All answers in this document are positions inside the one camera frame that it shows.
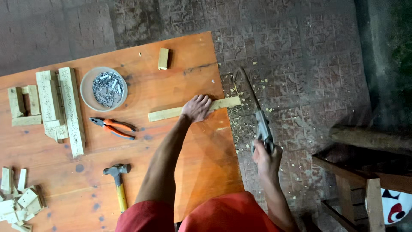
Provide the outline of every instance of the red shorts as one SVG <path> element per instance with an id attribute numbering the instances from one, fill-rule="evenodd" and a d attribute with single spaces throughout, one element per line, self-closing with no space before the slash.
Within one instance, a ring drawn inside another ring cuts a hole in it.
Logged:
<path id="1" fill-rule="evenodd" d="M 173 208 L 159 201 L 134 204 L 119 217 L 116 232 L 174 232 Z M 279 232 L 249 192 L 210 199 L 193 210 L 182 222 L 183 231 L 273 231 Z"/>

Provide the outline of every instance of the pliers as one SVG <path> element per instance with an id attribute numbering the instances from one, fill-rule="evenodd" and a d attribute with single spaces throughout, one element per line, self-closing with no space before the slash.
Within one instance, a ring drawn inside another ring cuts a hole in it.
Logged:
<path id="1" fill-rule="evenodd" d="M 107 132 L 111 132 L 112 134 L 124 139 L 134 140 L 134 136 L 127 135 L 114 128 L 114 126 L 116 126 L 131 132 L 136 132 L 136 130 L 131 128 L 130 126 L 127 126 L 121 122 L 113 121 L 112 119 L 89 118 L 89 120 L 92 121 L 94 124 L 103 127 L 103 129 Z"/>

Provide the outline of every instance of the hammer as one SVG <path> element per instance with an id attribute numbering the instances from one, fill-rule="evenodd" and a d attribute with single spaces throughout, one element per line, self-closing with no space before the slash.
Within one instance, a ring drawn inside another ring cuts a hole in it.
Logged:
<path id="1" fill-rule="evenodd" d="M 130 164 L 115 164 L 111 168 L 105 168 L 103 174 L 112 175 L 115 178 L 117 199 L 119 200 L 120 212 L 123 213 L 127 209 L 126 196 L 124 195 L 124 186 L 122 173 L 129 173 L 131 170 Z"/>

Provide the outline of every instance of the hand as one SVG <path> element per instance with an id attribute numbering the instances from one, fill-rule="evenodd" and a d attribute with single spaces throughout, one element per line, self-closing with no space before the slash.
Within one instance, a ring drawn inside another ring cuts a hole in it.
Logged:
<path id="1" fill-rule="evenodd" d="M 278 172 L 283 153 L 281 147 L 275 145 L 272 155 L 269 155 L 262 141 L 255 140 L 254 144 L 253 160 L 257 164 L 259 176 L 269 179 L 271 182 L 279 181 Z"/>
<path id="2" fill-rule="evenodd" d="M 190 120 L 190 123 L 202 121 L 212 111 L 209 111 L 212 99 L 207 95 L 196 95 L 192 100 L 188 101 L 182 109 L 181 117 L 185 116 Z"/>

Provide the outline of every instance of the dark stain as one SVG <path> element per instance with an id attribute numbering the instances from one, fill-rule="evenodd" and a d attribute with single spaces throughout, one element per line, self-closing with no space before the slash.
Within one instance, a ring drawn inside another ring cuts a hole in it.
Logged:
<path id="1" fill-rule="evenodd" d="M 83 164 L 77 164 L 76 165 L 76 172 L 81 173 L 84 170 Z"/>
<path id="2" fill-rule="evenodd" d="M 144 138 L 145 140 L 152 140 L 152 139 L 153 139 L 153 137 L 150 136 L 150 135 L 145 135 L 143 138 Z"/>
<path id="3" fill-rule="evenodd" d="M 210 64 L 200 65 L 200 66 L 193 67 L 193 68 L 188 68 L 188 69 L 186 69 L 186 70 L 183 71 L 183 75 L 186 76 L 186 74 L 189 74 L 189 73 L 193 72 L 195 69 L 200 69 L 200 71 L 201 71 L 202 68 L 209 67 L 210 65 L 213 65 L 213 64 L 216 64 L 216 62 L 210 63 Z"/>
<path id="4" fill-rule="evenodd" d="M 93 206 L 93 209 L 94 209 L 94 210 L 98 210 L 99 208 L 100 208 L 99 203 L 94 204 L 94 206 Z"/>
<path id="5" fill-rule="evenodd" d="M 129 74 L 124 78 L 124 80 L 131 80 L 132 78 L 133 78 L 133 75 Z"/>

